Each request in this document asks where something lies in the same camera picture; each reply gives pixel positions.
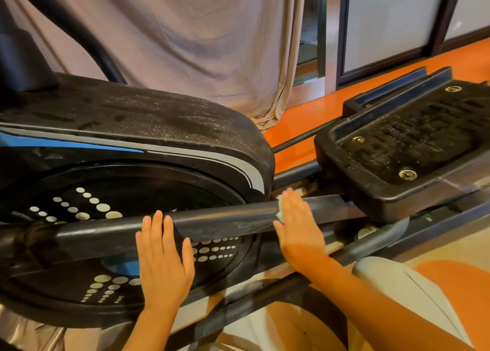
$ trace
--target person's left hand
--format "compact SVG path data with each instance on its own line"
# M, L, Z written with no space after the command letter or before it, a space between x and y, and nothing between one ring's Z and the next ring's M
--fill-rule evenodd
M174 223L165 217L162 236L162 212L153 221L143 218L142 229L136 233L140 261L140 280L146 311L177 312L187 297L194 280L194 261L191 240L182 243L182 262L174 240Z

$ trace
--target gray pants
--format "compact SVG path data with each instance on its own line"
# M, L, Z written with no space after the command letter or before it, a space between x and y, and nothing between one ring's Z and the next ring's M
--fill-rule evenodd
M352 274L473 347L461 321L440 287L421 274L402 263L380 257L361 259L355 264ZM213 343L198 348L198 351L237 350L233 345L230 346ZM358 330L349 324L349 350L359 351L366 349L366 346L366 341Z

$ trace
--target foot pedal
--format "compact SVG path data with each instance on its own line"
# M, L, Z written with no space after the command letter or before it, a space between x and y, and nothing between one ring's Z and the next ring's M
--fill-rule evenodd
M315 137L322 168L381 223L490 176L490 87L453 80L449 67L418 71L408 84L392 84L391 94L388 83L349 100L364 108Z

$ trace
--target blue stripe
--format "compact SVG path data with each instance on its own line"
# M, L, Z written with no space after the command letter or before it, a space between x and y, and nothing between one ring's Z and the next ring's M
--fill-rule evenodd
M79 149L98 149L143 152L141 150L127 149L124 147L100 146L82 142L58 141L54 139L21 137L0 132L0 147L73 147Z

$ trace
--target forearm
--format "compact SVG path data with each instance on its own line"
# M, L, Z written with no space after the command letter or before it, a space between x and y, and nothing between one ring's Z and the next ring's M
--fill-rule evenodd
M472 349L365 284L329 257L315 264L307 276L377 351Z
M122 351L162 351L174 324L177 309L145 309Z

